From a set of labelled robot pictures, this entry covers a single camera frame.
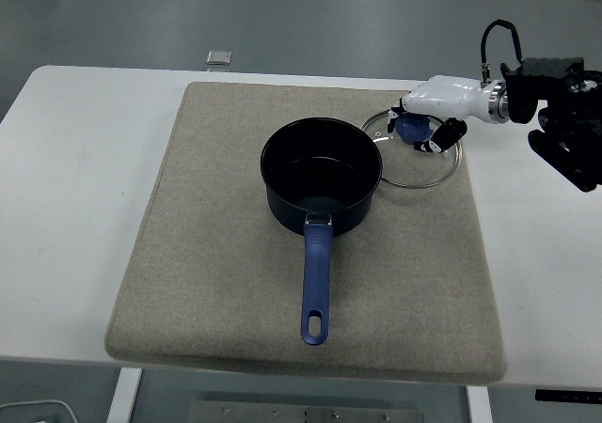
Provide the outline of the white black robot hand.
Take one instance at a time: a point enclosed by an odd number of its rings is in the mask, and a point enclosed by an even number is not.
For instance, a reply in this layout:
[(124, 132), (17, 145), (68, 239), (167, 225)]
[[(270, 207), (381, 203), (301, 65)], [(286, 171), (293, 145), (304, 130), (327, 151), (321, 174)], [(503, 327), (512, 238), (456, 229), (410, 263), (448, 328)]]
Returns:
[(413, 149), (425, 153), (448, 150), (467, 133), (466, 120), (500, 124), (505, 84), (437, 75), (396, 101), (388, 111), (387, 132), (398, 134)]

